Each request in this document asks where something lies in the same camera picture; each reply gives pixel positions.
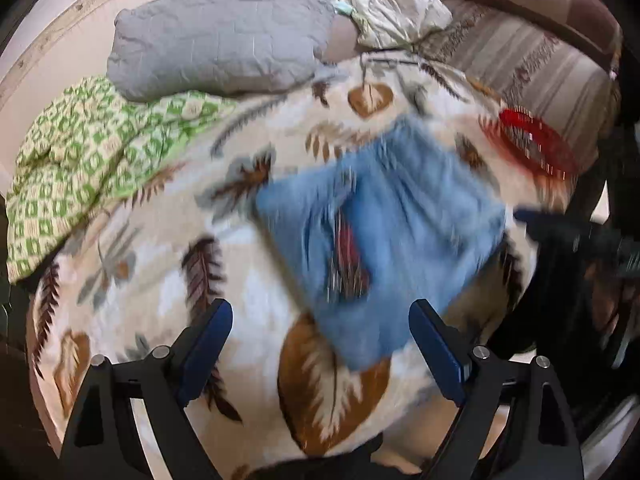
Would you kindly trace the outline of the cream crumpled pillow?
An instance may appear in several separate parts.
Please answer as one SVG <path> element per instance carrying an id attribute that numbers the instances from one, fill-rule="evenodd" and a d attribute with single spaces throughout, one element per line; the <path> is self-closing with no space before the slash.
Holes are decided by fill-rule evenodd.
<path id="1" fill-rule="evenodd" d="M 331 0 L 358 28 L 358 44 L 369 50 L 408 48 L 452 22 L 442 0 Z"/>

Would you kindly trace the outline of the red plastic basket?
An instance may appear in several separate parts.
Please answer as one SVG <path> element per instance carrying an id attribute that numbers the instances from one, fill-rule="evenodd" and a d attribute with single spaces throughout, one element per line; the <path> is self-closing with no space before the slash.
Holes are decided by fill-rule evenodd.
<path id="1" fill-rule="evenodd" d="M 561 181 L 578 176 L 572 149 L 540 118 L 513 108 L 505 108 L 498 118 L 501 141 L 525 169 Z"/>

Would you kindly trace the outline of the light blue denim jeans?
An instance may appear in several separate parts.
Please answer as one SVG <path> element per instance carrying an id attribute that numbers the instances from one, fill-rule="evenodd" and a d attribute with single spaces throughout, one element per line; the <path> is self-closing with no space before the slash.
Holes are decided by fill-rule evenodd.
<path id="1" fill-rule="evenodd" d="M 445 312 L 506 227 L 503 202 L 413 115 L 337 162 L 267 184 L 255 212 L 350 370 L 407 343 L 413 301 Z"/>

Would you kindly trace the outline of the grey pillow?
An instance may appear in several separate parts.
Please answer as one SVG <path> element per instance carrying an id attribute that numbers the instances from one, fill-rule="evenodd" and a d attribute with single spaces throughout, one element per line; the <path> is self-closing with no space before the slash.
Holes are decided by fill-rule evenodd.
<path id="1" fill-rule="evenodd" d="M 153 0 L 115 18 L 106 76 L 130 101 L 282 92 L 314 76 L 329 0 Z"/>

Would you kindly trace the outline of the green patterned quilt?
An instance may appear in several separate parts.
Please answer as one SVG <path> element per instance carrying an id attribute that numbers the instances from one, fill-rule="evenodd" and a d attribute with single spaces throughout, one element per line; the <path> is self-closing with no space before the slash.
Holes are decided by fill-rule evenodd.
<path id="1" fill-rule="evenodd" d="M 93 209 L 134 194 L 235 107 L 196 90 L 132 102 L 104 76 L 65 89 L 34 120 L 15 159 L 6 196 L 10 282 L 33 274 Z"/>

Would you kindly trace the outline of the striped beige bed sheet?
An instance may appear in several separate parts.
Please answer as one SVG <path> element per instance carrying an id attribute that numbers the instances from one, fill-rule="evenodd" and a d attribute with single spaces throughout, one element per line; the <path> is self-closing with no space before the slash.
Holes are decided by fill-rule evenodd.
<path id="1" fill-rule="evenodd" d="M 452 21 L 426 37 L 421 54 L 541 118 L 570 144 L 580 169 L 589 169 L 620 109 L 618 83 L 589 56 L 529 21 L 469 0 L 440 1 Z"/>

